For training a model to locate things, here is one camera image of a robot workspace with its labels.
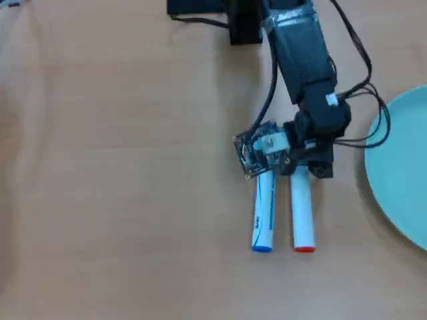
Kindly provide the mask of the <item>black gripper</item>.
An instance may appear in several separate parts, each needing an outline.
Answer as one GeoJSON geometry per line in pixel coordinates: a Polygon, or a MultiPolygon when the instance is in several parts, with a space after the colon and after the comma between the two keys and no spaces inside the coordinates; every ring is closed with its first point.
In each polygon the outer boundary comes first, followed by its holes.
{"type": "Polygon", "coordinates": [[[331,80],[304,85],[298,107],[294,119],[284,123],[290,149],[280,155],[280,175],[290,176],[305,165],[314,177],[331,179],[333,144],[350,124],[350,107],[335,96],[331,80]]]}

